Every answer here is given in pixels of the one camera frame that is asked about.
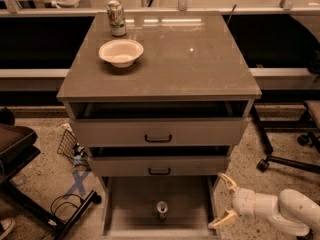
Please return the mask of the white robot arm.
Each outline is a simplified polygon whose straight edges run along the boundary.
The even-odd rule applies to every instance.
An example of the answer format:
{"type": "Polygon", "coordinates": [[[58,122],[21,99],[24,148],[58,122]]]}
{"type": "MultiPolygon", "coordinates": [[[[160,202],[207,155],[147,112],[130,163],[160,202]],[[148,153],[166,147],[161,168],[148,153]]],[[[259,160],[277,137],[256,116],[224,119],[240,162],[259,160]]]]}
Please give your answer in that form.
{"type": "Polygon", "coordinates": [[[301,192],[284,189],[278,196],[257,193],[239,187],[226,174],[220,173],[219,178],[228,186],[232,208],[210,222],[209,229],[218,229],[240,216],[251,216],[263,218],[277,230],[294,236],[320,233],[320,206],[301,192]]]}

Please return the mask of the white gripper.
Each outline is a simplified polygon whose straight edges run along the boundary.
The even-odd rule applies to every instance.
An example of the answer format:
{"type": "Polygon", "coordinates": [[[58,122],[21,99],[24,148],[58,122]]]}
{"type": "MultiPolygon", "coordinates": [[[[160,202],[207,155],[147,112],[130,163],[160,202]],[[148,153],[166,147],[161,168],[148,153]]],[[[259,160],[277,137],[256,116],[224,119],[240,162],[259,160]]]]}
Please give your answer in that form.
{"type": "Polygon", "coordinates": [[[225,209],[219,217],[208,224],[209,229],[219,229],[226,226],[234,222],[238,215],[273,218],[279,214],[277,196],[239,188],[237,183],[224,173],[219,173],[218,177],[225,183],[230,193],[234,192],[232,195],[232,207],[235,211],[233,209],[225,209]]]}

